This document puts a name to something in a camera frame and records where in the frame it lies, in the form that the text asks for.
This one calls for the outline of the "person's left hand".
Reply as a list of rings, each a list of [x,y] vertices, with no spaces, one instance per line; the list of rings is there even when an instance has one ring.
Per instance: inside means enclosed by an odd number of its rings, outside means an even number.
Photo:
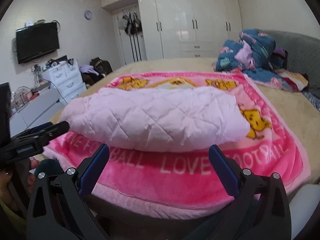
[[[31,173],[40,165],[35,158],[21,161],[17,170],[1,170],[1,201],[14,211],[28,207],[36,177]]]

